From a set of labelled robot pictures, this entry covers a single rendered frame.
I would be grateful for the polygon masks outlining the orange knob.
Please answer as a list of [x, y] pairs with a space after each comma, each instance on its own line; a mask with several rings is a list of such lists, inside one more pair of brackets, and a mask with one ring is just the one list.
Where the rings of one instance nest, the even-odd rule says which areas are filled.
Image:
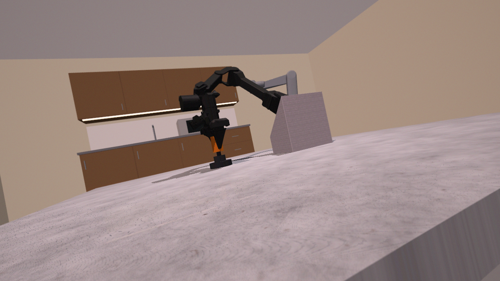
[[214, 153], [215, 153], [215, 152], [219, 152], [219, 151], [224, 151], [224, 149], [223, 149], [223, 145], [222, 145], [222, 148], [221, 148], [221, 149], [218, 149], [217, 144], [216, 144], [216, 141], [215, 141], [215, 139], [214, 139], [214, 136], [210, 137], [210, 139], [211, 139], [211, 146], [212, 146], [212, 150], [213, 150], [213, 152], [214, 152]]

